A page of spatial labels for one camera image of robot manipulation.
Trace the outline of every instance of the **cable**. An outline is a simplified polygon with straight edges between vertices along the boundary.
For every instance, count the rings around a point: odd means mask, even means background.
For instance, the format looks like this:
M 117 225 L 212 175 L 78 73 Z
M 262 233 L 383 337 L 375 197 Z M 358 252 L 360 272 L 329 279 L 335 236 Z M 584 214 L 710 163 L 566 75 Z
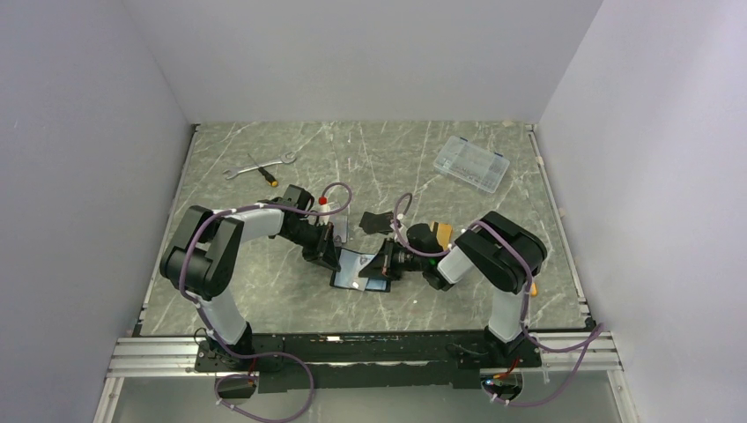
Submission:
M 412 253 L 418 256 L 438 257 L 438 256 L 445 256 L 446 254 L 448 254 L 448 251 L 444 251 L 442 253 L 437 253 L 437 254 L 431 254 L 431 253 L 425 253 L 423 251 L 418 251 L 414 249 L 413 247 L 411 247 L 410 244 L 408 244 L 407 241 L 404 239 L 404 237 L 402 237 L 402 234 L 399 232 L 399 229 L 397 228 L 398 226 L 397 217 L 399 216 L 399 214 L 397 213 L 397 210 L 399 209 L 400 203 L 406 197 L 410 199 L 410 202 L 412 201 L 412 194 L 408 192 L 408 193 L 403 194 L 401 197 L 399 197 L 399 199 L 397 200 L 395 204 L 395 224 L 392 227 L 394 228 L 397 240 L 401 244 L 403 244 L 404 247 L 406 247 L 409 251 L 411 251 Z M 484 222 L 477 220 L 469 225 L 468 230 L 474 227 L 478 227 L 478 226 L 483 228 L 485 231 L 488 232 L 488 234 L 490 234 L 493 238 L 495 238 L 495 241 L 497 241 L 498 244 L 501 245 L 501 247 L 506 249 L 506 251 L 508 251 L 508 253 L 511 254 L 511 256 L 514 259 L 516 259 L 517 262 L 519 262 L 519 264 L 524 269 L 524 272 L 527 275 L 527 282 L 526 282 L 526 285 L 524 286 L 524 289 L 522 290 L 523 297 L 521 299 L 521 313 L 519 314 L 521 333 L 524 335 L 524 337 L 528 339 L 529 342 L 534 344 L 536 347 L 542 348 L 543 350 L 549 353 L 568 353 L 568 352 L 577 350 L 579 348 L 583 348 L 581 350 L 581 354 L 579 355 L 579 359 L 576 361 L 575 366 L 573 366 L 573 370 L 571 370 L 571 374 L 563 381 L 563 383 L 558 387 L 558 389 L 555 392 L 553 392 L 551 395 L 549 395 L 547 398 L 542 399 L 540 401 L 534 401 L 531 403 L 513 403 L 510 401 L 503 400 L 501 398 L 492 398 L 491 396 L 492 399 L 498 399 L 503 404 L 511 405 L 514 407 L 535 407 L 535 406 L 547 404 L 553 399 L 555 399 L 556 397 L 558 397 L 560 394 L 562 394 L 563 391 L 568 386 L 568 384 L 571 382 L 571 380 L 576 376 L 576 373 L 578 372 L 579 366 L 581 365 L 581 362 L 583 361 L 583 358 L 586 355 L 589 345 L 591 345 L 591 343 L 594 342 L 595 339 L 599 338 L 599 335 L 601 335 L 602 332 L 604 331 L 604 324 L 603 323 L 597 324 L 596 327 L 593 330 L 591 330 L 591 332 L 589 333 L 588 338 L 586 338 L 584 341 L 580 342 L 579 344 L 571 345 L 566 348 L 551 348 L 547 345 L 541 344 L 539 341 L 531 337 L 531 335 L 529 334 L 529 327 L 527 326 L 525 322 L 527 320 L 527 314 L 529 313 L 529 293 L 531 292 L 532 283 L 534 281 L 534 278 L 532 277 L 532 270 L 529 268 L 529 265 L 524 260 L 524 258 L 513 247 L 511 247 L 508 241 L 503 239 L 503 237 L 500 236 L 500 234 L 495 232 L 493 228 L 491 228 Z
M 200 239 L 200 237 L 202 237 L 203 233 L 208 228 L 208 226 L 212 222 L 214 222 L 216 219 L 220 219 L 222 217 L 235 214 L 235 213 L 249 212 L 252 210 L 259 209 L 259 208 L 279 209 L 279 210 L 283 210 L 286 212 L 289 211 L 289 212 L 305 214 L 305 215 L 310 215 L 310 216 L 329 216 L 329 215 L 339 213 L 345 210 L 345 208 L 347 208 L 347 206 L 350 205 L 352 201 L 352 189 L 348 184 L 344 182 L 332 182 L 330 185 L 324 188 L 324 190 L 322 191 L 322 195 L 326 196 L 327 192 L 336 186 L 343 187 L 348 191 L 347 201 L 345 202 L 345 204 L 342 205 L 342 207 L 336 210 L 318 212 L 318 211 L 301 210 L 301 209 L 297 209 L 297 208 L 286 206 L 286 205 L 280 205 L 280 204 L 251 204 L 251 205 L 245 205 L 243 207 L 239 207 L 237 209 L 219 211 L 213 214 L 212 216 L 210 216 L 209 218 L 207 218 L 203 222 L 203 224 L 197 228 L 195 235 L 192 237 L 192 240 L 189 242 L 189 246 L 187 247 L 187 252 L 184 256 L 184 263 L 181 265 L 181 272 L 179 274 L 179 292 L 181 293 L 181 296 L 191 301 L 193 304 L 196 304 L 197 306 L 199 306 L 199 301 L 187 293 L 187 287 L 186 287 L 187 268 L 189 267 L 189 261 L 192 259 L 192 255 L 195 253 L 197 241 Z M 307 364 L 304 363 L 303 360 L 287 352 L 262 352 L 258 354 L 238 354 L 236 352 L 233 352 L 231 351 L 231 349 L 228 348 L 228 345 L 225 342 L 225 340 L 215 331 L 215 328 L 212 326 L 212 324 L 208 320 L 208 317 L 204 313 L 203 309 L 200 307 L 197 307 L 197 313 L 199 314 L 200 318 L 203 320 L 203 323 L 205 323 L 207 331 L 212 331 L 213 338 L 218 342 L 221 348 L 223 348 L 229 355 L 237 359 L 241 359 L 241 360 L 260 359 L 262 357 L 278 357 L 278 356 L 286 357 L 288 359 L 298 362 L 301 365 L 301 367 L 303 367 L 304 371 L 306 371 L 306 374 L 308 376 L 309 392 L 308 392 L 308 397 L 307 397 L 306 402 L 301 406 L 300 410 L 295 412 L 292 416 L 286 417 L 284 419 L 265 419 L 264 417 L 260 417 L 250 412 L 247 412 L 246 410 L 242 410 L 241 408 L 233 404 L 228 404 L 223 398 L 220 397 L 218 393 L 218 386 L 220 385 L 220 383 L 222 383 L 223 381 L 227 379 L 248 379 L 250 381 L 256 382 L 256 377 L 252 375 L 229 375 L 229 376 L 218 379 L 218 382 L 216 382 L 215 384 L 215 395 L 216 395 L 216 398 L 218 399 L 216 404 L 221 404 L 224 407 L 230 409 L 231 411 L 234 411 L 243 416 L 249 417 L 250 419 L 261 421 L 262 423 L 286 423 L 286 422 L 297 419 L 301 414 L 303 414 L 304 412 L 306 412 L 306 410 L 308 410 L 308 408 L 311 406 L 312 399 L 314 399 L 314 376 L 311 374 L 311 369 L 308 368 Z
M 406 249 L 408 249 L 410 252 L 412 252 L 413 254 L 416 254 L 418 256 L 423 256 L 423 257 L 443 257 L 446 254 L 448 254 L 448 252 L 449 252 L 448 249 L 446 251 L 441 251 L 440 253 L 426 253 L 424 251 L 418 251 L 418 250 L 414 249 L 413 247 L 411 247 L 410 244 L 407 242 L 407 240 L 404 239 L 404 237 L 402 236 L 402 233 L 399 232 L 399 205 L 402 203 L 402 201 L 406 197 L 408 197 L 410 201 L 408 201 L 407 205 L 404 207 L 404 212 L 402 213 L 402 215 L 404 216 L 404 214 L 407 213 L 407 211 L 410 209 L 410 204 L 412 204 L 412 193 L 405 192 L 404 194 L 402 194 L 401 197 L 399 197 L 399 199 L 395 203 L 395 210 L 394 210 L 395 218 L 394 218 L 394 221 L 392 222 L 392 228 L 394 228 L 394 230 L 395 230 L 395 237 L 396 237 L 397 241 L 400 244 L 404 245 L 404 247 Z
M 511 363 L 511 367 L 509 367 L 507 371 L 505 371 L 503 373 L 498 373 L 498 374 L 494 375 L 492 378 L 493 379 L 498 379 L 498 380 L 507 378 L 511 374 L 511 372 L 514 371 L 514 369 L 516 368 L 516 366 L 519 365 L 519 361 L 521 361 L 521 360 L 519 360 L 519 358 L 516 357 L 514 359 L 514 362 Z

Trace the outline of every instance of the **yellow part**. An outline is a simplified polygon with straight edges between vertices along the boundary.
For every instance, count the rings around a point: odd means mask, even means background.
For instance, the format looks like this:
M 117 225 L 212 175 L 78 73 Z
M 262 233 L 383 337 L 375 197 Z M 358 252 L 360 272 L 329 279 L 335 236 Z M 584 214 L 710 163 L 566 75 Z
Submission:
M 431 231 L 435 228 L 436 240 L 443 249 L 447 249 L 448 241 L 451 239 L 451 234 L 454 232 L 454 228 L 448 223 L 442 222 L 431 222 L 429 225 Z

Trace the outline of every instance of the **floor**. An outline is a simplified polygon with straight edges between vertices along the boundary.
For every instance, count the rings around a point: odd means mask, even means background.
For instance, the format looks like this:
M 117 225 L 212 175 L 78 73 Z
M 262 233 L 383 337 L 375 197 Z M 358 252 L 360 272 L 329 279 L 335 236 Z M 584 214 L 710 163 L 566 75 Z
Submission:
M 450 136 L 510 160 L 495 194 L 438 174 L 433 161 Z M 524 125 L 515 122 L 228 122 L 198 127 L 178 193 L 169 239 L 185 209 L 199 204 L 232 208 L 280 196 L 288 184 L 315 196 L 330 182 L 354 191 L 346 248 L 375 252 L 383 235 L 358 228 L 363 212 L 391 211 L 404 192 L 415 195 L 405 224 L 437 220 L 456 229 L 496 210 L 537 235 L 549 251 L 531 301 L 530 326 L 583 326 L 578 295 L 536 155 Z M 294 151 L 291 165 L 269 170 L 280 186 L 256 172 L 227 181 L 229 167 Z M 332 201 L 342 203 L 344 191 Z M 394 282 L 390 293 L 334 289 L 331 272 L 303 260 L 287 240 L 259 239 L 240 248 L 230 285 L 255 332 L 481 329 L 491 313 L 492 286 L 474 271 L 448 292 L 433 290 L 419 273 Z M 157 276 L 142 328 L 144 335 L 191 334 L 200 327 L 194 306 Z
M 523 373 L 525 390 L 516 401 L 548 397 L 566 378 L 552 373 L 544 383 L 540 373 Z M 243 423 L 247 418 L 225 407 L 215 406 L 213 379 L 171 377 L 128 378 L 119 397 L 113 422 L 168 423 L 221 421 Z M 298 410 L 307 390 L 284 394 L 254 395 L 238 404 L 254 414 L 281 419 Z M 529 423 L 564 421 L 574 423 L 618 423 L 621 421 L 606 372 L 581 372 L 573 387 L 559 399 L 542 407 L 513 408 L 491 404 L 480 390 L 455 390 L 450 386 L 355 388 L 317 390 L 314 402 L 299 422 L 378 423 L 381 421 L 453 423 L 455 421 L 511 421 Z

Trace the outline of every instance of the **screwdriver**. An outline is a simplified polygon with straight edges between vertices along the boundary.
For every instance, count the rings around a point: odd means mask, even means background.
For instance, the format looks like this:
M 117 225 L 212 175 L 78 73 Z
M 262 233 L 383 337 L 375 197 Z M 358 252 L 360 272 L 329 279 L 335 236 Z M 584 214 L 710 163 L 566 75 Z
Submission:
M 264 180 L 267 181 L 267 183 L 271 187 L 276 187 L 277 186 L 277 179 L 275 179 L 275 176 L 273 176 L 270 172 L 268 172 L 267 170 L 265 170 L 264 167 L 259 166 L 259 163 L 256 162 L 255 158 L 252 157 L 251 154 L 247 153 L 247 156 L 249 156 L 249 158 L 252 160 L 252 162 L 254 162 L 255 166 L 257 166 L 257 170 L 259 171 L 260 174 L 262 174 L 262 176 L 264 176 Z

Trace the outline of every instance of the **wrench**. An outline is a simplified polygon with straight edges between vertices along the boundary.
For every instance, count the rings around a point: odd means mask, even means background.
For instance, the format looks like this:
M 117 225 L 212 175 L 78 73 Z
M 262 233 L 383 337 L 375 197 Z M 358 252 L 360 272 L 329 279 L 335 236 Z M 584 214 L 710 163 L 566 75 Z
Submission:
M 231 167 L 230 169 L 224 170 L 223 174 L 226 176 L 226 180 L 230 180 L 235 178 L 236 176 L 239 176 L 240 174 L 256 170 L 259 167 L 267 167 L 272 165 L 288 165 L 293 163 L 294 161 L 296 161 L 296 153 L 287 152 L 277 159 L 267 160 L 263 161 L 262 163 L 252 164 L 249 166 Z

